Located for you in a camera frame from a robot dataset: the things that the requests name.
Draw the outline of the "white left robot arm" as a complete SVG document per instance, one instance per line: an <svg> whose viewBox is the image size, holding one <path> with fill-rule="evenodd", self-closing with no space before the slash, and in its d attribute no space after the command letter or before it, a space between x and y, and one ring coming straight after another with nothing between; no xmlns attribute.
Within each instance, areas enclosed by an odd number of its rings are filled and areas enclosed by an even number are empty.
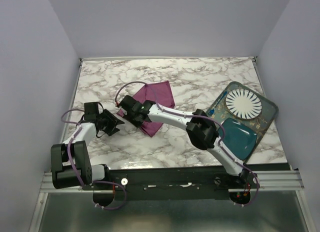
<svg viewBox="0 0 320 232"><path fill-rule="evenodd" d="M99 132L112 136L119 132L118 125L125 122L104 109L83 113L79 121L61 121L74 124L75 131L60 144L54 144L50 149L52 184L56 189L75 186L82 188L94 183L104 190L110 186L111 177L105 164L91 165L87 146L91 140L98 137Z"/></svg>

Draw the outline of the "purple cloth napkin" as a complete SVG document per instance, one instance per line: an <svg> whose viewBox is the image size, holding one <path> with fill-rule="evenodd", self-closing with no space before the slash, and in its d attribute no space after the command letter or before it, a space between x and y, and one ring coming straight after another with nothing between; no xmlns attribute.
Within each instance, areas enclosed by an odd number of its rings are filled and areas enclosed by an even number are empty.
<svg viewBox="0 0 320 232"><path fill-rule="evenodd" d="M124 84L117 92L114 98L114 102L116 106L119 108L119 111L117 112L117 115L121 116L123 118L124 112L122 108L120 107L120 102L118 100L118 96L120 92L127 86L132 84L142 84L143 86L136 92L132 97L139 101L140 103L144 103L145 101L152 101L154 102L154 105L160 105L164 106L170 109L173 109L175 107L175 100L173 97L173 93L171 90L171 85L169 81L164 82L158 82L158 83L146 83L143 81L132 81ZM150 136L153 137L158 130L162 127L161 122L144 122L141 127L138 127L141 129L141 131Z"/></svg>

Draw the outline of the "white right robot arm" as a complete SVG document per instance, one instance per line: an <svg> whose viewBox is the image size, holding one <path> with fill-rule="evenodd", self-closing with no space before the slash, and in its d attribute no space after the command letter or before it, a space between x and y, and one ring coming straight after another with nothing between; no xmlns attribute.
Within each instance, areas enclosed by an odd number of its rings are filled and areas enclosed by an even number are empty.
<svg viewBox="0 0 320 232"><path fill-rule="evenodd" d="M223 126L208 117L203 110L183 112L151 100L141 103L130 96L124 98L118 106L124 113L123 117L136 127L140 127L144 122L153 122L186 131L194 147L208 151L222 164L234 187L241 188L247 184L250 170L223 142Z"/></svg>

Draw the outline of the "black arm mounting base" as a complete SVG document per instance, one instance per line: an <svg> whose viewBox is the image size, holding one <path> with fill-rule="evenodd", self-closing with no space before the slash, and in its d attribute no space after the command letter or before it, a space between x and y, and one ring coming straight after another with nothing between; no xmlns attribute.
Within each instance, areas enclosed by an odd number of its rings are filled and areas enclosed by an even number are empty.
<svg viewBox="0 0 320 232"><path fill-rule="evenodd" d="M234 200L247 204L259 188L258 177L248 171L229 175L223 166L114 169L96 183L92 199L107 206L122 201Z"/></svg>

